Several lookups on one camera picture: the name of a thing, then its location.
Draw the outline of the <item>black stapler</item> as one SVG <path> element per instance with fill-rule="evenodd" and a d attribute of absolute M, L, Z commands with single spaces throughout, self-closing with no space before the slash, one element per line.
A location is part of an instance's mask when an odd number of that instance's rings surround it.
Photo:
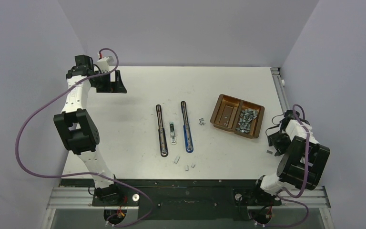
<path fill-rule="evenodd" d="M 157 122 L 158 122 L 160 154 L 162 157 L 167 157 L 169 153 L 168 153 L 168 148 L 167 148 L 165 129 L 163 126 L 162 107 L 160 104 L 157 104 L 155 108 L 156 108 Z"/>

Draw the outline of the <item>brown wooden tray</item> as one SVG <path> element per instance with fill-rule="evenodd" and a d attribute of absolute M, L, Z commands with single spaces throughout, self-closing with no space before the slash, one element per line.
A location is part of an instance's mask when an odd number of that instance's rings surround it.
<path fill-rule="evenodd" d="M 258 117 L 252 124 L 251 132 L 249 134 L 244 134 L 235 130 L 239 121 L 240 111 L 245 108 L 252 108 L 259 111 Z M 260 135 L 264 111 L 265 108 L 259 104 L 221 94 L 219 95 L 215 105 L 210 123 L 218 129 L 234 133 L 245 138 L 255 139 Z"/>

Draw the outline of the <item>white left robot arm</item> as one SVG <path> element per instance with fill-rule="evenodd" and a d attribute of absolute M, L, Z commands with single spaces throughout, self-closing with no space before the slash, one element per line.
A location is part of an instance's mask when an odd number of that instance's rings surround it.
<path fill-rule="evenodd" d="M 99 151 L 99 131 L 86 109 L 91 88 L 98 93 L 127 92 L 118 70 L 116 80 L 111 81 L 113 61 L 111 56 L 100 55 L 97 62 L 87 55 L 76 56 L 75 66 L 66 74 L 70 92 L 62 111 L 54 116 L 53 121 L 65 148 L 73 152 L 92 174 L 95 199 L 103 204 L 118 205 L 126 198 Z"/>

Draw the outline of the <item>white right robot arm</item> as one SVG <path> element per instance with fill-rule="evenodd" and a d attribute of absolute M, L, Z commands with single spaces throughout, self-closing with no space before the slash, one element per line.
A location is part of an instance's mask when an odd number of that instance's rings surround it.
<path fill-rule="evenodd" d="M 314 190 L 320 181 L 330 155 L 330 149 L 313 136 L 310 123 L 300 118 L 304 112 L 287 110 L 275 125 L 278 131 L 268 135 L 268 145 L 281 156 L 277 171 L 260 177 L 250 191 L 256 204 L 270 204 L 281 192 L 293 198 L 305 190 Z"/>

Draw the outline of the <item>grey staple strip cluster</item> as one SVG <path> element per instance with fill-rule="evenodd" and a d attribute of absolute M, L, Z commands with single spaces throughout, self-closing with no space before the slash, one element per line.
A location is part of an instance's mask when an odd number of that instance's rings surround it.
<path fill-rule="evenodd" d="M 200 119 L 199 119 L 199 125 L 205 125 L 205 121 L 204 121 L 204 119 L 203 119 L 203 118 L 200 118 Z"/>

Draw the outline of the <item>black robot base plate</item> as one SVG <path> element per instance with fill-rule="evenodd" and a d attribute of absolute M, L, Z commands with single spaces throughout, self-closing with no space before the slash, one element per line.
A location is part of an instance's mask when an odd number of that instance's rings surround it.
<path fill-rule="evenodd" d="M 94 207 L 103 207 L 104 219 L 123 224 L 137 213 L 143 220 L 256 220 L 267 223 L 273 207 L 294 200 L 267 194 L 260 180 L 143 180 L 123 179 L 109 188 L 91 179 L 63 179 L 62 187 L 84 187 Z"/>

